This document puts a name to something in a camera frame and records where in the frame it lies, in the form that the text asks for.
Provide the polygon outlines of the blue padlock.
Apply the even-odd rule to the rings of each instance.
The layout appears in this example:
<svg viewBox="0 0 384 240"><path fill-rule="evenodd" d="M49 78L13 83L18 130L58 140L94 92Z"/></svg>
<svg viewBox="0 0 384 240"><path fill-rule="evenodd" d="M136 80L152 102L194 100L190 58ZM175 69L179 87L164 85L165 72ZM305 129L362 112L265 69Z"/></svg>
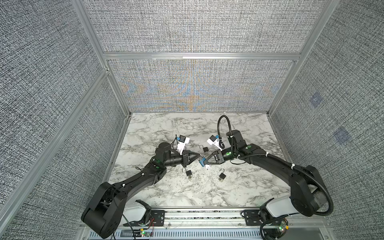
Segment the blue padlock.
<svg viewBox="0 0 384 240"><path fill-rule="evenodd" d="M206 163L206 159L205 158L202 158L199 163L201 164L201 166L203 168L205 168L206 170L209 170L210 169L210 165L208 163Z"/></svg>

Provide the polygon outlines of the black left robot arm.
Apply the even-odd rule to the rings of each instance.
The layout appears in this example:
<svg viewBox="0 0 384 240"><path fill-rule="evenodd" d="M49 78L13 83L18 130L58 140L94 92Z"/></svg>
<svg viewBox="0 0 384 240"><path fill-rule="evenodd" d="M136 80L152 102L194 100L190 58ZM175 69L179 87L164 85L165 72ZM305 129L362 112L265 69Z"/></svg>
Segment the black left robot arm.
<svg viewBox="0 0 384 240"><path fill-rule="evenodd" d="M161 143L155 155L134 176L114 184L102 183L82 213L81 220L101 238L106 239L118 228L127 201L148 186L159 182L167 173L167 167L188 166L201 155L190 150L182 153L171 144Z"/></svg>

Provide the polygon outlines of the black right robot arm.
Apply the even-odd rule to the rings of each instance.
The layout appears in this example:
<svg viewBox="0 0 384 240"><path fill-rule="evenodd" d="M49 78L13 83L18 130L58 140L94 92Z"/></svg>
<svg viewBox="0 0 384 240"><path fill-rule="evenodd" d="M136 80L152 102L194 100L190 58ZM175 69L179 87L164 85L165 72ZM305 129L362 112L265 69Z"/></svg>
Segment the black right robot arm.
<svg viewBox="0 0 384 240"><path fill-rule="evenodd" d="M227 138L230 147L226 149L220 145L219 136L208 139L208 143L217 146L218 150L200 160L202 167L242 160L275 175L290 187L290 195L271 199L261 206L262 217L276 219L293 214L328 216L334 211L332 197L315 167L289 163L255 144L247 144L238 130L227 133Z"/></svg>

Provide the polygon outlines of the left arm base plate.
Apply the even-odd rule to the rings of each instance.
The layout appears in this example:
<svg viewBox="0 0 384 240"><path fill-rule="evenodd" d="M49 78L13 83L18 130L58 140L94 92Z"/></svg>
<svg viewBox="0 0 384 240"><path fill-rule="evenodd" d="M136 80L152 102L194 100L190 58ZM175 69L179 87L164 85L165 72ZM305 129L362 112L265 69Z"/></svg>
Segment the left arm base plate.
<svg viewBox="0 0 384 240"><path fill-rule="evenodd" d="M144 213L138 221L130 221L132 227L149 228L150 226L163 227L165 221L164 210L151 210Z"/></svg>

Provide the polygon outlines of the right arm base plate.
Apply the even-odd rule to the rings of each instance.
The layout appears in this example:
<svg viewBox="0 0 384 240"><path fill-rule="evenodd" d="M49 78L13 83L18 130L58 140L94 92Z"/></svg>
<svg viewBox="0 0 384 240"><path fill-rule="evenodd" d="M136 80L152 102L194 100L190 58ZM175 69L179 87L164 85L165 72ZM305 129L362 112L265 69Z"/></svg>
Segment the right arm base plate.
<svg viewBox="0 0 384 240"><path fill-rule="evenodd" d="M241 216L246 222L246 226L261 226L270 219L270 215L264 210L244 210Z"/></svg>

